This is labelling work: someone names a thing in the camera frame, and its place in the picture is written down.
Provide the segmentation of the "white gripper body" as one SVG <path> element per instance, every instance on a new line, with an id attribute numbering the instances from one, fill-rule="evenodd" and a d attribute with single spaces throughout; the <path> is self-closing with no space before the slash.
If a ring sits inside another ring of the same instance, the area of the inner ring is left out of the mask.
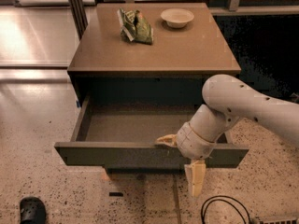
<path id="1" fill-rule="evenodd" d="M 196 134 L 188 122 L 178 130 L 176 142 L 181 154 L 191 160 L 208 158 L 216 146 L 215 143 L 208 142 Z"/>

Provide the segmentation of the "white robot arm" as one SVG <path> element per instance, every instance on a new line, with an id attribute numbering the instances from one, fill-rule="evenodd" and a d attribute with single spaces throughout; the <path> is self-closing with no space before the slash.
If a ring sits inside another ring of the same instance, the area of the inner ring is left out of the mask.
<path id="1" fill-rule="evenodd" d="M 159 145 L 178 148 L 191 160 L 184 169 L 193 197 L 199 196 L 203 187 L 205 159 L 219 137 L 242 118 L 257 122 L 299 147 L 299 104 L 266 96 L 229 75 L 210 77 L 203 86 L 202 96 L 205 102 L 177 133 L 156 140 Z"/>

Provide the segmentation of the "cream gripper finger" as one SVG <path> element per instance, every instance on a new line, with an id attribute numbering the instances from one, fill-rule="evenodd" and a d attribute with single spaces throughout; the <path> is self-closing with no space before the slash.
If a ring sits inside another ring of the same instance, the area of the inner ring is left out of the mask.
<path id="1" fill-rule="evenodd" d="M 195 160 L 184 165 L 185 175 L 188 182 L 188 191 L 196 198 L 201 194 L 206 174 L 206 163 L 204 160 Z"/>
<path id="2" fill-rule="evenodd" d="M 168 134 L 162 137 L 159 137 L 155 141 L 156 145 L 166 145 L 169 147 L 177 146 L 177 136 L 175 134 Z"/>

